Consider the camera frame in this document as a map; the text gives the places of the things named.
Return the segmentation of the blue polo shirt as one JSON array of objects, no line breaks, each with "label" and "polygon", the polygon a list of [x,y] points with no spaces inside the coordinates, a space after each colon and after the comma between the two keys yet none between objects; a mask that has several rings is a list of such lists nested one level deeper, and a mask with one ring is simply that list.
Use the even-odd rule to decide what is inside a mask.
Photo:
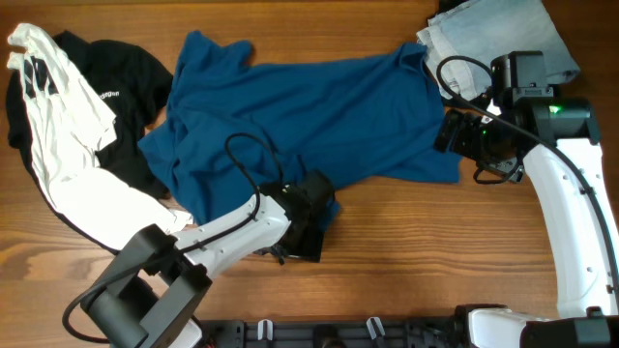
[{"label": "blue polo shirt", "polygon": [[323,63],[251,65],[251,43],[187,35],[165,121],[138,143],[153,174],[199,224],[244,204],[256,186],[322,172],[336,189],[371,176],[455,183],[437,152],[444,108],[427,50]]}]

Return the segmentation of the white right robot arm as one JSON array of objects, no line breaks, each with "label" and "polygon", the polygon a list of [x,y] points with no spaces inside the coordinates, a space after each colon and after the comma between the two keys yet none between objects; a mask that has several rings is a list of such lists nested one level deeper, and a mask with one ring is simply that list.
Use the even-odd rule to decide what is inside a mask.
[{"label": "white right robot arm", "polygon": [[530,179],[550,241],[558,315],[461,305],[451,340],[464,347],[614,347],[618,228],[593,107],[556,94],[539,51],[511,52],[485,70],[494,110],[461,100],[446,113],[434,146],[473,160],[493,185]]}]

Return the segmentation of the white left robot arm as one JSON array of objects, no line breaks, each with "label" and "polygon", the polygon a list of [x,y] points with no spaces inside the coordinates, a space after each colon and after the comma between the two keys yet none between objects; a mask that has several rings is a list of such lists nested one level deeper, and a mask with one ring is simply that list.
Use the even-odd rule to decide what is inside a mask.
[{"label": "white left robot arm", "polygon": [[143,228],[79,300],[112,347],[193,347],[193,314],[213,281],[242,258],[270,253],[316,261],[334,188],[312,171],[299,184],[262,186],[241,207],[194,229]]}]

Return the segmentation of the light blue folded jeans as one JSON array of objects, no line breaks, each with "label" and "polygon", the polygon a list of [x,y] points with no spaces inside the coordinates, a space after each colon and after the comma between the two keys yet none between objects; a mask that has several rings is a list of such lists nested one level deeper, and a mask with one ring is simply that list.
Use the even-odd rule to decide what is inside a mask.
[{"label": "light blue folded jeans", "polygon": [[547,82],[572,81],[580,67],[540,0],[470,0],[440,12],[416,33],[427,48],[431,73],[451,56],[465,56],[489,65],[513,51],[541,51]]}]

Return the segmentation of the black folded garment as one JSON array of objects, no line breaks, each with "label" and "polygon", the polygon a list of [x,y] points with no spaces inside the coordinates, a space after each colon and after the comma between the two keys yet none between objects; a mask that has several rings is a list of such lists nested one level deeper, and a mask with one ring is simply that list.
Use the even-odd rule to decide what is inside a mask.
[{"label": "black folded garment", "polygon": [[468,0],[439,0],[438,1],[438,7],[437,7],[437,11],[434,14],[431,14],[427,20],[431,20],[433,18],[435,18],[437,15],[443,14],[445,12],[448,12],[454,8],[456,8],[457,6],[466,3]]}]

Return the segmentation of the black aluminium rail frame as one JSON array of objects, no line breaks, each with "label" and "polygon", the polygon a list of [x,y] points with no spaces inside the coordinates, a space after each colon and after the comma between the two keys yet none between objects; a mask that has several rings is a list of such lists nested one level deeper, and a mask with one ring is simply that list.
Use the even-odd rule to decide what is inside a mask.
[{"label": "black aluminium rail frame", "polygon": [[258,322],[242,320],[203,321],[202,338],[207,348],[296,347],[462,347],[461,332],[451,317],[385,320],[377,316],[360,321]]}]

